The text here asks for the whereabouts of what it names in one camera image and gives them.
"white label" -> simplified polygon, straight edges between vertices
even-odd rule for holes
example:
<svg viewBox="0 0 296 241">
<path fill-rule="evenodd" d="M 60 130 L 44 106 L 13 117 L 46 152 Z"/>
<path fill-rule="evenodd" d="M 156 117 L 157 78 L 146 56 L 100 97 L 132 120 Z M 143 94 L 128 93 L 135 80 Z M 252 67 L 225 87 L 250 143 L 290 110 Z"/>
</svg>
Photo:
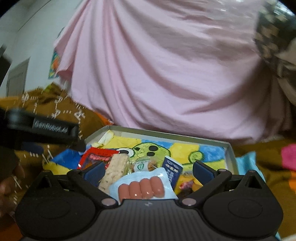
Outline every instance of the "white label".
<svg viewBox="0 0 296 241">
<path fill-rule="evenodd" d="M 147 172 L 148 171 L 148 163 L 150 160 L 147 161 L 137 161 L 135 163 L 134 171 L 135 172 Z"/>
</svg>

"door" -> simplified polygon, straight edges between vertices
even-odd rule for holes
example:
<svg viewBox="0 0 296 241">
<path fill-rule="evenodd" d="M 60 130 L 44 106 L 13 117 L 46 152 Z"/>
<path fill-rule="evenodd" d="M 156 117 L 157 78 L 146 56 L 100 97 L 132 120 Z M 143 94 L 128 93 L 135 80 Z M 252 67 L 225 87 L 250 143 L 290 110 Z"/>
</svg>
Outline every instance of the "door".
<svg viewBox="0 0 296 241">
<path fill-rule="evenodd" d="M 9 72 L 6 85 L 6 96 L 22 95 L 25 90 L 28 64 L 29 59 L 20 63 Z"/>
</svg>

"hand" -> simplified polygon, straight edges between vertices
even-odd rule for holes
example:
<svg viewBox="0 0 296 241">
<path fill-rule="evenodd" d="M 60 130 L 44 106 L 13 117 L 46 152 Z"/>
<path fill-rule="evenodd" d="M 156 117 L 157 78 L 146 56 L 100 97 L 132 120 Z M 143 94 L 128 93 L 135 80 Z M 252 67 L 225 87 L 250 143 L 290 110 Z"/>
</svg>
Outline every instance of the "hand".
<svg viewBox="0 0 296 241">
<path fill-rule="evenodd" d="M 17 165 L 12 173 L 19 179 L 25 178 L 25 171 L 20 164 Z M 8 177 L 0 182 L 0 218 L 14 210 L 15 204 L 8 198 L 14 190 L 15 181 L 12 177 Z"/>
</svg>

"pink object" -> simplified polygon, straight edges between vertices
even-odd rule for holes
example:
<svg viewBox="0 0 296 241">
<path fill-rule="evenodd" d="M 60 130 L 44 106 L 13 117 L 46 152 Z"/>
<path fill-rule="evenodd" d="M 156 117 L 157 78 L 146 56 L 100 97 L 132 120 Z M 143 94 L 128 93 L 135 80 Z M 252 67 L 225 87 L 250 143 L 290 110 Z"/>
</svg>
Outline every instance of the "pink object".
<svg viewBox="0 0 296 241">
<path fill-rule="evenodd" d="M 281 149 L 283 168 L 296 171 L 296 144 L 290 144 Z"/>
<path fill-rule="evenodd" d="M 261 1 L 85 0 L 55 43 L 75 101 L 115 124 L 246 143 L 289 127 L 252 38 Z"/>
</svg>

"blue wrapper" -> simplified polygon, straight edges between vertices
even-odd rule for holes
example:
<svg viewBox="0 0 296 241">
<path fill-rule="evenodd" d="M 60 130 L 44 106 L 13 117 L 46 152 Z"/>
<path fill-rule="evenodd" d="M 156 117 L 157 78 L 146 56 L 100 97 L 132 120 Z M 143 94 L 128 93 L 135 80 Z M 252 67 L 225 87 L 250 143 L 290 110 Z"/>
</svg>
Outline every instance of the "blue wrapper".
<svg viewBox="0 0 296 241">
<path fill-rule="evenodd" d="M 170 184 L 174 189 L 183 171 L 183 166 L 173 158 L 166 156 L 163 161 L 163 168 L 166 170 L 168 178 L 170 180 Z"/>
</svg>

